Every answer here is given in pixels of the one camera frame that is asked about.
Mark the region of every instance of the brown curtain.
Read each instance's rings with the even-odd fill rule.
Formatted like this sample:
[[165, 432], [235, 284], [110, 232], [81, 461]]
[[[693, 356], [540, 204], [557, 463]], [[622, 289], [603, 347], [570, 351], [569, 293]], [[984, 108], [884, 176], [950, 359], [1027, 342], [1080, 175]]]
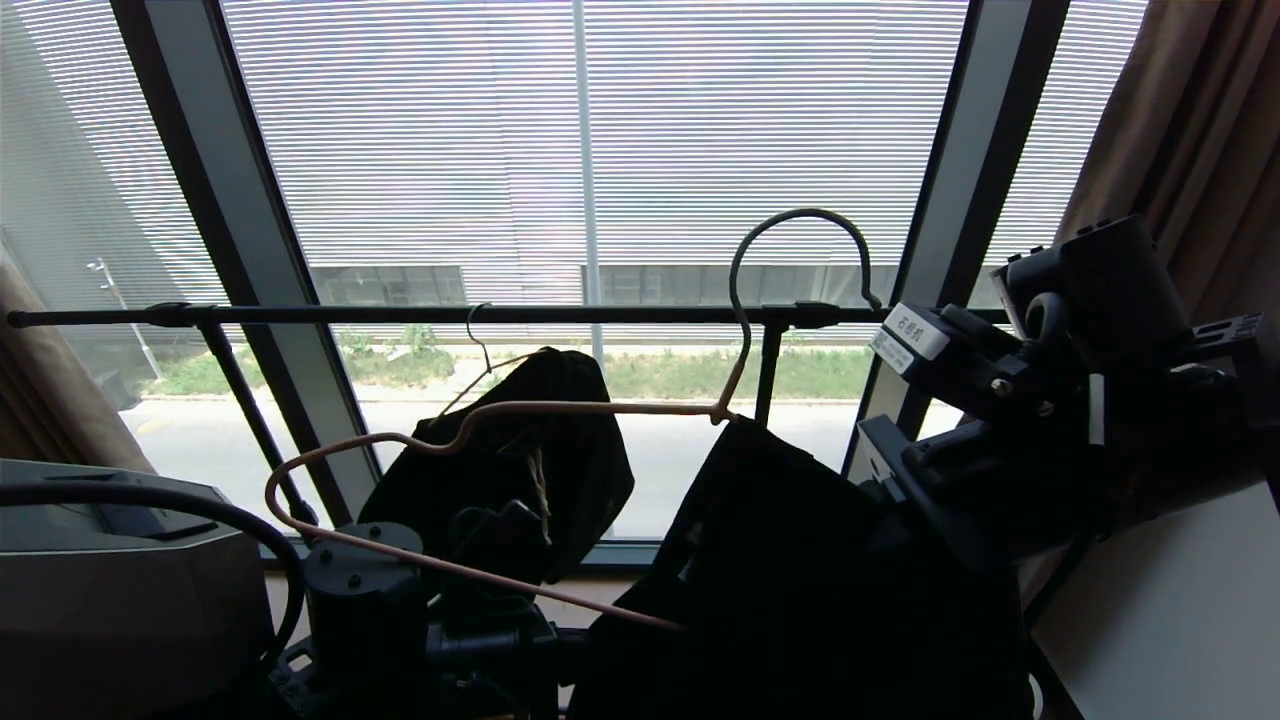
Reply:
[[9, 327], [9, 311], [40, 309], [0, 250], [0, 457], [152, 473], [61, 332]]
[[1152, 0], [1060, 237], [1146, 217], [1193, 323], [1280, 311], [1280, 3]]

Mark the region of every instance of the black metal rod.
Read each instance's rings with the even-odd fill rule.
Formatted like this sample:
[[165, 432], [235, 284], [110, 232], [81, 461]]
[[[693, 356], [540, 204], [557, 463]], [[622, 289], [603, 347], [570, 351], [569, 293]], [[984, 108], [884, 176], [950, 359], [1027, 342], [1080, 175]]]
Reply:
[[778, 370], [778, 355], [782, 351], [782, 333], [787, 325], [764, 325], [764, 340], [760, 341], [760, 383], [755, 387], [755, 421], [769, 425], [769, 405], [773, 402], [773, 378]]
[[[262, 416], [262, 410], [257, 406], [253, 388], [244, 379], [244, 373], [236, 360], [236, 351], [232, 348], [230, 341], [227, 340], [227, 333], [218, 323], [200, 323], [200, 333], [205, 336], [209, 352], [218, 359], [218, 365], [223, 369], [223, 375], [227, 377], [227, 384], [232, 388], [232, 395], [236, 396], [236, 402], [239, 404], [241, 413], [244, 414], [244, 421], [248, 423], [248, 429], [262, 450], [262, 456], [266, 457], [266, 462], [273, 470], [279, 468], [284, 464], [284, 456], [280, 455], [280, 448], [271, 436], [271, 428], [268, 427], [266, 418]], [[289, 505], [289, 515], [296, 520], [316, 524], [315, 511], [302, 500], [293, 478], [282, 479], [280, 487], [284, 489], [284, 498]]]
[[[973, 310], [989, 322], [1007, 322], [1002, 310]], [[470, 305], [452, 307], [417, 306], [227, 306], [187, 305], [169, 302], [145, 310], [60, 310], [9, 313], [9, 324], [15, 328], [33, 325], [110, 325], [141, 323], [161, 327], [196, 327], [201, 323], [219, 324], [330, 324], [330, 323], [612, 323], [612, 324], [733, 324], [731, 307], [714, 306], [575, 306], [575, 305]], [[748, 307], [746, 316], [753, 324], [787, 324], [800, 329], [817, 329], [844, 323], [878, 324], [888, 316], [887, 310], [869, 307], [837, 307], [822, 302], [795, 305], [764, 305]]]

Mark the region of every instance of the white wall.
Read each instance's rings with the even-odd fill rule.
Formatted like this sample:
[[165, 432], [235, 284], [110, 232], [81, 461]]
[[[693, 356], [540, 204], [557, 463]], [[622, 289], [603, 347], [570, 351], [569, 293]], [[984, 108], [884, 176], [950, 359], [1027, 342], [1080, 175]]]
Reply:
[[1037, 637], [1088, 720], [1280, 717], [1280, 518], [1266, 486], [1097, 546]]

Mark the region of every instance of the black garment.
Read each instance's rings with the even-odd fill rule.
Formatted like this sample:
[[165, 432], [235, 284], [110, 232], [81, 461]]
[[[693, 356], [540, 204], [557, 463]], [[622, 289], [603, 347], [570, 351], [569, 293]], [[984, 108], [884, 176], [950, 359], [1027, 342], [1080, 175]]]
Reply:
[[891, 503], [735, 421], [617, 602], [686, 629], [602, 616], [568, 717], [1000, 716], [975, 697], [1004, 682], [983, 620], [1007, 607], [970, 589]]
[[[544, 348], [474, 405], [434, 424], [420, 421], [413, 437], [447, 443], [472, 410], [507, 400], [607, 402], [609, 393], [590, 356]], [[612, 415], [499, 415], [479, 423], [457, 455], [406, 448], [374, 488], [360, 521], [408, 525], [422, 537], [424, 552], [449, 556], [458, 539], [451, 538], [451, 525], [462, 510], [499, 512], [518, 500], [538, 511], [527, 462], [534, 448], [543, 454], [552, 546], [549, 551], [534, 548], [540, 561], [530, 564], [520, 579], [556, 582], [582, 561], [635, 486], [622, 433]]]

